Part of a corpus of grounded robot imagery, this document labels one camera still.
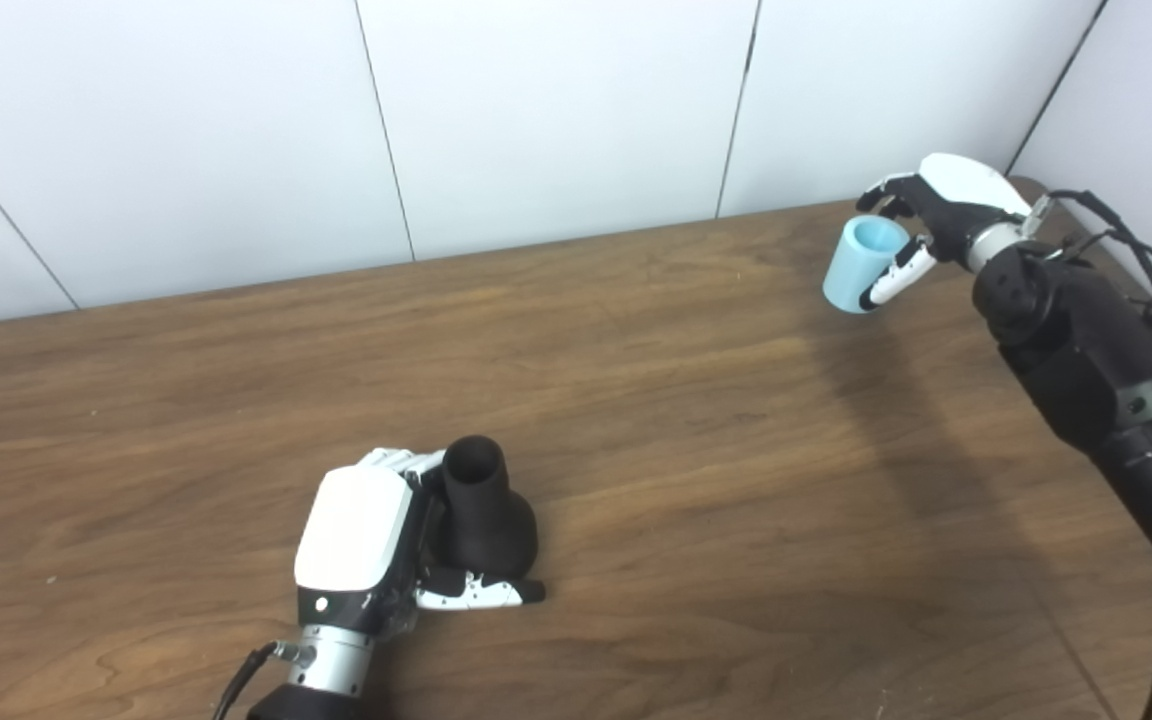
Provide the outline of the white and black left hand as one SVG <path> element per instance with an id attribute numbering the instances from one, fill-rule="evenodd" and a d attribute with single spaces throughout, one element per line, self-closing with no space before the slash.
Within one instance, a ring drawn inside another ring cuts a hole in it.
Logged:
<path id="1" fill-rule="evenodd" d="M 538 520 L 494 439 L 376 448 L 317 488 L 294 556 L 298 623 L 310 637 L 374 644 L 408 632 L 420 611 L 543 602 L 538 555 Z"/>

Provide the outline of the white and black right hand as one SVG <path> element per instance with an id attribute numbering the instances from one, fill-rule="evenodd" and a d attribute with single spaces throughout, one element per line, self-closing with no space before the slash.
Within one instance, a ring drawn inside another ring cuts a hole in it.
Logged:
<path id="1" fill-rule="evenodd" d="M 1026 237 L 1032 206 L 1011 183 L 965 156 L 932 152 L 914 172 L 879 179 L 861 194 L 856 210 L 882 218 L 911 218 L 923 232 L 896 252 L 876 281 L 861 291 L 859 306 L 873 311 L 908 290 L 937 263 L 955 263 L 977 274 L 995 256 Z"/>

